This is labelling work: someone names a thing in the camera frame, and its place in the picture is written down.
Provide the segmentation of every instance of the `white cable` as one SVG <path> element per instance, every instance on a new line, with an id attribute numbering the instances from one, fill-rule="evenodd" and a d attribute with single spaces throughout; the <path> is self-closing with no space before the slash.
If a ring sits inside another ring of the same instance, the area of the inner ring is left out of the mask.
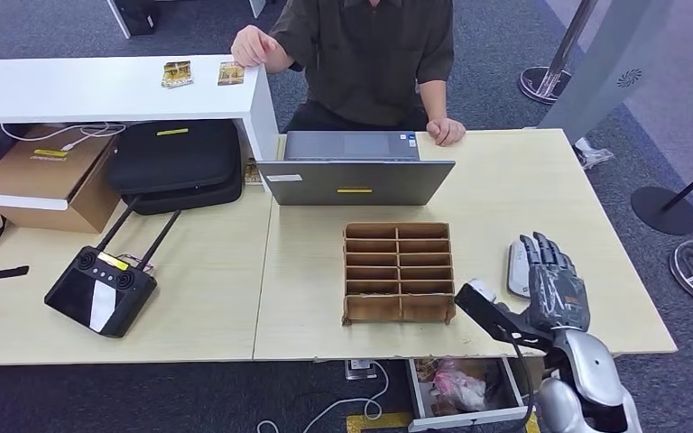
<path id="1" fill-rule="evenodd" d="M 379 369 L 381 369 L 381 373 L 383 373 L 384 384 L 383 384 L 383 389 L 381 390 L 381 392 L 377 393 L 376 395 L 374 395 L 373 397 L 368 398 L 368 399 L 367 398 L 356 398 L 356 399 L 344 399 L 344 400 L 334 401 L 330 406 L 328 406 L 325 410 L 323 410 L 317 417 L 315 417 L 312 421 L 310 421 L 309 425 L 307 425 L 307 427 L 304 429 L 303 433 L 307 433 L 308 431 L 310 431 L 310 428 L 312 427 L 312 425 L 314 423 L 318 422 L 318 419 L 325 416 L 326 413 L 328 413 L 331 409 L 335 408 L 336 406 L 338 406 L 341 403 L 352 403 L 355 401 L 364 401 L 365 407 L 363 408 L 363 413 L 365 414 L 365 417 L 371 421 L 375 421 L 375 420 L 381 418 L 381 416 L 383 415 L 383 409 L 382 409 L 381 405 L 378 404 L 378 401 L 376 401 L 375 399 L 384 395 L 386 393 L 386 390 L 389 389 L 389 374 L 387 374 L 386 370 L 384 370 L 384 368 L 379 363 L 377 363 L 376 361 L 371 361 L 371 364 L 375 364 Z M 368 414 L 368 407 L 371 404 L 374 404 L 375 407 L 378 408 L 378 412 L 375 415 L 369 415 Z M 273 426 L 273 428 L 275 429 L 275 433 L 280 433 L 280 430 L 277 428 L 277 425 L 268 419 L 265 419 L 264 421 L 256 424 L 256 433 L 262 433 L 262 426 L 264 424 L 269 424 L 269 425 Z"/>
<path id="2" fill-rule="evenodd" d="M 1 124 L 1 130 L 4 131 L 4 134 L 9 135 L 15 140 L 20 140 L 21 142 L 39 142 L 41 140 L 46 140 L 56 135 L 66 133 L 67 131 L 73 129 L 78 129 L 83 135 L 83 137 L 81 137 L 73 143 L 65 144 L 64 146 L 62 146 L 62 149 L 60 150 L 63 152 L 73 150 L 73 148 L 76 147 L 78 143 L 81 143 L 91 137 L 112 137 L 113 135 L 118 135 L 125 131 L 126 125 L 110 124 L 108 122 L 103 122 L 102 124 L 74 124 L 73 126 L 68 126 L 67 128 L 60 129 L 59 131 L 55 131 L 49 135 L 44 135 L 43 137 L 25 138 L 18 137 L 17 135 L 14 135 L 9 131 L 6 131 L 6 127 L 4 126 L 4 124 Z"/>

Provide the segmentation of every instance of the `black cable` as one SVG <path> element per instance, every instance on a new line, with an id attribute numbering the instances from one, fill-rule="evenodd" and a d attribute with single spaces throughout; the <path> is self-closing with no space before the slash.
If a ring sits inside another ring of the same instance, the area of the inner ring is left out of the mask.
<path id="1" fill-rule="evenodd" d="M 532 409 L 535 406 L 535 396 L 533 395 L 532 392 L 532 380 L 530 377 L 530 373 L 527 371 L 527 363 L 524 361 L 524 356 L 522 356 L 522 351 L 519 350 L 519 346 L 516 344 L 516 342 L 513 339 L 513 336 L 511 334 L 506 334 L 509 337 L 509 340 L 511 340 L 511 344 L 513 345 L 514 352 L 516 352 L 516 356 L 519 359 L 519 365 L 522 366 L 522 374 L 524 374 L 524 378 L 526 379 L 527 382 L 527 413 L 524 414 L 524 418 L 522 418 L 522 421 L 520 421 L 519 424 L 516 426 L 509 428 L 507 430 L 504 430 L 502 433 L 513 433 L 515 431 L 522 431 L 525 427 L 527 427 L 527 423 L 530 422 L 530 416 L 532 416 Z"/>

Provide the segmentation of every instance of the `shirt sleeve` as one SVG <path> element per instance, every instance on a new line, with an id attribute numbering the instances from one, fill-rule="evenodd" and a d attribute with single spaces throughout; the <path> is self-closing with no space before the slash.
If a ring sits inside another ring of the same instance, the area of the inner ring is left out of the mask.
<path id="1" fill-rule="evenodd" d="M 319 34 L 317 1 L 288 0 L 270 31 L 270 36 L 293 59 L 293 70 L 301 70 L 314 63 Z"/>
<path id="2" fill-rule="evenodd" d="M 453 69 L 453 4 L 452 0 L 439 2 L 438 14 L 426 40 L 417 73 L 419 84 L 427 81 L 448 81 Z"/>

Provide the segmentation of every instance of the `dark green shirt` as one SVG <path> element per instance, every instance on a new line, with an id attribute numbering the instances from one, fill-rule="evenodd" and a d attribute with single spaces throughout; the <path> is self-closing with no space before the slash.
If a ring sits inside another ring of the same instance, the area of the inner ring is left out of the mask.
<path id="1" fill-rule="evenodd" d="M 288 0 L 271 36 L 304 68 L 309 99 L 345 119 L 394 125 L 416 81 L 447 81 L 452 0 Z"/>

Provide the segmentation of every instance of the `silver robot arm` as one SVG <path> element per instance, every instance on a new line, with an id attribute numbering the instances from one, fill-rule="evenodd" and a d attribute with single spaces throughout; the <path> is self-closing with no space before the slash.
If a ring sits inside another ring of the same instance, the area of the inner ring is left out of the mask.
<path id="1" fill-rule="evenodd" d="M 458 292 L 456 304 L 493 339 L 511 343 L 520 358 L 519 346 L 546 353 L 549 374 L 535 400 L 551 432 L 641 432 L 636 406 L 620 383 L 612 355 L 587 332 L 591 317 L 585 282 L 558 245 L 537 232 L 533 237 L 537 248 L 529 237 L 520 237 L 530 265 L 526 310 L 511 312 L 496 303 L 492 292 L 471 282 Z"/>
<path id="2" fill-rule="evenodd" d="M 559 329 L 554 335 L 554 349 L 546 359 L 553 369 L 537 395 L 550 431 L 641 432 L 636 405 L 604 343 L 576 329 Z"/>

